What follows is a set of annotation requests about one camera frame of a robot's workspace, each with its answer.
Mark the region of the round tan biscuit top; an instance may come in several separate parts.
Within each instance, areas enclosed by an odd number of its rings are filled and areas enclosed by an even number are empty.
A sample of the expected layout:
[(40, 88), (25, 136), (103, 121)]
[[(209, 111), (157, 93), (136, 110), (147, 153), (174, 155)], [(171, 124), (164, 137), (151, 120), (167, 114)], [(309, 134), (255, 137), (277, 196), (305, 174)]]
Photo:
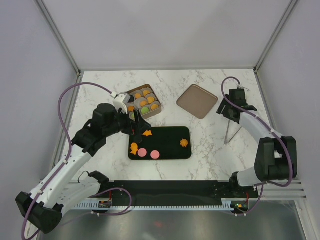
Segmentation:
[(148, 104), (148, 102), (146, 101), (146, 100), (142, 100), (140, 103), (139, 103), (139, 105), (141, 106), (141, 107), (144, 107), (145, 105), (147, 105)]

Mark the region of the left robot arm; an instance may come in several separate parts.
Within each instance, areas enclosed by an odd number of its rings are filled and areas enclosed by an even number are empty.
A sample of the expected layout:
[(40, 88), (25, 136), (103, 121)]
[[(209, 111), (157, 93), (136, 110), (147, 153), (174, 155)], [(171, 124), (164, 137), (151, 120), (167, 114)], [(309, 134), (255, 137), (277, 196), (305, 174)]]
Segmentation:
[(67, 155), (29, 193), (20, 192), (15, 202), (25, 222), (44, 234), (52, 232), (63, 216), (82, 200), (97, 195), (105, 197), (110, 190), (108, 178), (98, 171), (78, 186), (66, 189), (73, 176), (107, 143), (107, 138), (123, 133), (141, 142), (151, 129), (138, 110), (134, 119), (109, 103), (101, 103), (83, 128), (72, 139)]

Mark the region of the gold tin lid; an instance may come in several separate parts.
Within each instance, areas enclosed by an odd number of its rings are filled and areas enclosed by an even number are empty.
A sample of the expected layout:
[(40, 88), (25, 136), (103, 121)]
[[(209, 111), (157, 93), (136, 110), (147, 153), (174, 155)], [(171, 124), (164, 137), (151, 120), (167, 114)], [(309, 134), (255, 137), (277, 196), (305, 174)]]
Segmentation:
[(194, 117), (202, 120), (217, 104), (218, 97), (204, 88), (192, 84), (176, 101), (176, 104)]

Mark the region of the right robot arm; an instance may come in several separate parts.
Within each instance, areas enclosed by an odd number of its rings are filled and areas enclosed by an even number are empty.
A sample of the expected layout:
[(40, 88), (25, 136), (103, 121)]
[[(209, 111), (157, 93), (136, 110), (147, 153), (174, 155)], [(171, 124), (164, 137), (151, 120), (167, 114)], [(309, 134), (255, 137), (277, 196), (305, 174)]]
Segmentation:
[(233, 197), (241, 197), (251, 186), (269, 183), (285, 188), (292, 183), (298, 174), (295, 138), (275, 131), (258, 116), (258, 110), (247, 103), (243, 88), (223, 94), (217, 113), (240, 125), (258, 143), (254, 166), (234, 172), (229, 179), (228, 191)]

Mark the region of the round tan biscuit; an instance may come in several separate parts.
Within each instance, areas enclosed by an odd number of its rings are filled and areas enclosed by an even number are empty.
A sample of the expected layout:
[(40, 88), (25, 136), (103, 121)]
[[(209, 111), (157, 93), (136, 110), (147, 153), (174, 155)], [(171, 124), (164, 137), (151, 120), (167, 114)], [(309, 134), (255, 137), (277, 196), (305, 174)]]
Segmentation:
[(149, 96), (149, 97), (147, 97), (147, 101), (149, 104), (151, 104), (151, 103), (155, 102), (156, 100), (153, 96)]
[(148, 104), (148, 102), (146, 101), (146, 100), (142, 100), (140, 103), (139, 103), (139, 105), (141, 106), (141, 107), (144, 107), (145, 105), (147, 105)]
[(143, 96), (145, 97), (146, 95), (149, 95), (151, 92), (149, 90), (144, 90), (142, 93), (143, 93)]

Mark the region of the gold cookie tin box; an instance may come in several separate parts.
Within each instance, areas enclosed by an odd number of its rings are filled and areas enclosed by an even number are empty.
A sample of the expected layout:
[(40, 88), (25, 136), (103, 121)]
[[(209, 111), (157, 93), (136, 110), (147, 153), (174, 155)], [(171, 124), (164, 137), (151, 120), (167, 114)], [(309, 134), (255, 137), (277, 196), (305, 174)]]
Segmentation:
[(144, 84), (126, 92), (131, 99), (126, 104), (129, 117), (134, 120), (138, 111), (146, 120), (162, 112), (162, 104), (150, 84)]

